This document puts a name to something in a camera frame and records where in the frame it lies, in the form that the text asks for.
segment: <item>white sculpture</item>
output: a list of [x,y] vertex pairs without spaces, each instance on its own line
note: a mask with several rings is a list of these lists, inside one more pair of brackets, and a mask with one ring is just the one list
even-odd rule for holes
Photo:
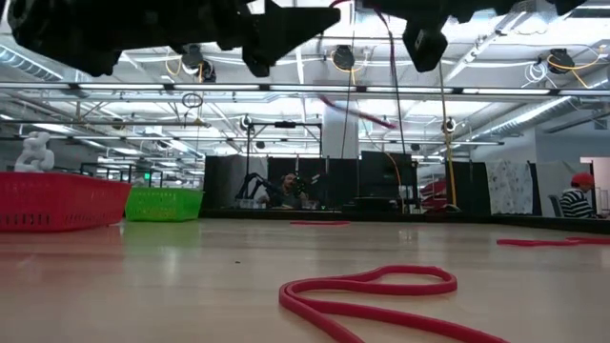
[[15,162],[16,172],[45,172],[53,169],[55,155],[47,150],[51,136],[47,132],[30,132],[23,142],[23,152]]

